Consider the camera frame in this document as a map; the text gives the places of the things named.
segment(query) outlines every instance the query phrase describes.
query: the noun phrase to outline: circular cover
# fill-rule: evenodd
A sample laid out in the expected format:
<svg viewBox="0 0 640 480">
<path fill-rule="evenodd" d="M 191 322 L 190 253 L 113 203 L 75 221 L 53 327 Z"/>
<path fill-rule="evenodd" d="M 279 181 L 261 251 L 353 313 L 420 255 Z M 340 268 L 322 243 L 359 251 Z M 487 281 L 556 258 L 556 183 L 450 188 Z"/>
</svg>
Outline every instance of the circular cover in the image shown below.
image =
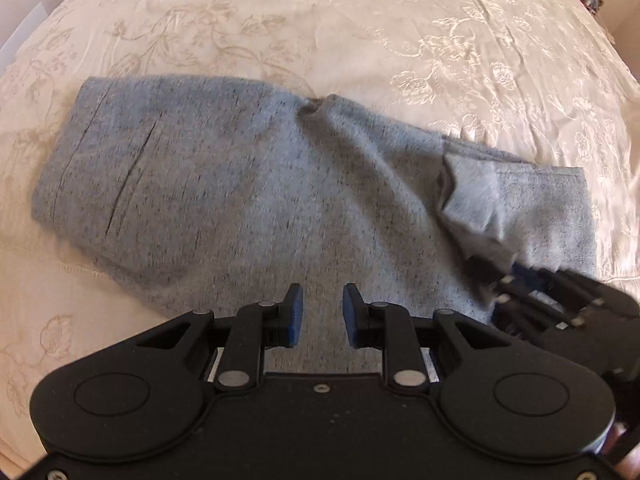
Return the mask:
<svg viewBox="0 0 640 480">
<path fill-rule="evenodd" d="M 204 394 L 161 349 L 108 349 L 59 368 L 31 397 L 33 425 L 49 450 L 118 462 L 153 452 L 197 420 Z"/>
<path fill-rule="evenodd" d="M 533 346 L 466 356 L 443 382 L 440 407 L 471 441 L 514 459 L 549 460 L 599 449 L 615 403 L 590 370 Z"/>
</svg>

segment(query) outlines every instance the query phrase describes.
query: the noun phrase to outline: bedspread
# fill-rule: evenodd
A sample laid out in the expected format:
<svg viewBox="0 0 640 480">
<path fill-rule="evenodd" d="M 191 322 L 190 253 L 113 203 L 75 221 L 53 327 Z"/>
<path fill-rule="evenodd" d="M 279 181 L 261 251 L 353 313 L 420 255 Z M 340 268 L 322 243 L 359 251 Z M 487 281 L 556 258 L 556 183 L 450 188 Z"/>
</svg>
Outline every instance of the bedspread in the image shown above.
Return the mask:
<svg viewBox="0 0 640 480">
<path fill-rule="evenodd" d="M 640 296 L 640 87 L 578 0 L 65 0 L 0 78 L 0 467 L 48 371 L 162 317 L 30 218 L 91 75 L 234 75 L 581 166 L 598 275 Z"/>
</svg>

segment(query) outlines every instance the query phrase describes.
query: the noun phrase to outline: gray sweater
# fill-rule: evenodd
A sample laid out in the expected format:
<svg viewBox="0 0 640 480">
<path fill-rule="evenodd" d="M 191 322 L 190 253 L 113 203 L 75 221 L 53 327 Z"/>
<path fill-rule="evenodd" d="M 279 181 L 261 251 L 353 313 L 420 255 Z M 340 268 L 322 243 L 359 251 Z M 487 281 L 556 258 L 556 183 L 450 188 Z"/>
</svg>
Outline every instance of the gray sweater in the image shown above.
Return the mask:
<svg viewBox="0 0 640 480">
<path fill-rule="evenodd" d="M 300 344 L 268 352 L 290 371 L 378 368 L 348 348 L 347 282 L 414 315 L 486 320 L 464 256 L 594 269 L 582 170 L 239 78 L 89 79 L 33 216 L 171 316 L 229 316 L 301 283 Z"/>
</svg>

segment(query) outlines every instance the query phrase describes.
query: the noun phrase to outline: bed sheet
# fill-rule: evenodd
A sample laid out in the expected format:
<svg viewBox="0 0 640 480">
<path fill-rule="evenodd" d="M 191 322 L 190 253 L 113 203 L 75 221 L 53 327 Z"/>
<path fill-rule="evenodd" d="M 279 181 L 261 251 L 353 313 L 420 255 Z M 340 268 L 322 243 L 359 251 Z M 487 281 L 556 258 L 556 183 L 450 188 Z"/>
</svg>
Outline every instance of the bed sheet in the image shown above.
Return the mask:
<svg viewBox="0 0 640 480">
<path fill-rule="evenodd" d="M 42 447 L 60 365 L 162 320 L 30 216 L 89 76 L 235 75 L 337 93 L 539 164 L 585 169 L 599 277 L 640 297 L 640 86 L 578 0 L 65 0 L 0 79 L 0 467 Z"/>
</svg>

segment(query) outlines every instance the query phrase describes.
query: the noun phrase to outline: round button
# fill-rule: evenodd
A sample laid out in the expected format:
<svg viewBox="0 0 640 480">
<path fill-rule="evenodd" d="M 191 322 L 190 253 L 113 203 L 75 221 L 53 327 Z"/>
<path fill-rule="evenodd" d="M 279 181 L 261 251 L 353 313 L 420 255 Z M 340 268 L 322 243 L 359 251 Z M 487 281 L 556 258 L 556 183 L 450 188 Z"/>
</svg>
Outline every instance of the round button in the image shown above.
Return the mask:
<svg viewBox="0 0 640 480">
<path fill-rule="evenodd" d="M 427 376 L 418 370 L 400 370 L 394 374 L 394 381 L 400 386 L 415 388 L 427 381 Z"/>
<path fill-rule="evenodd" d="M 107 373 L 87 379 L 76 388 L 76 404 L 100 416 L 125 415 L 149 398 L 149 385 L 132 374 Z"/>
<path fill-rule="evenodd" d="M 227 370 L 218 376 L 218 382 L 229 388 L 239 388 L 249 382 L 249 374 L 242 370 Z"/>
<path fill-rule="evenodd" d="M 511 413 L 547 416 L 562 410 L 569 402 L 566 386 L 543 374 L 513 374 L 498 381 L 495 400 Z"/>
</svg>

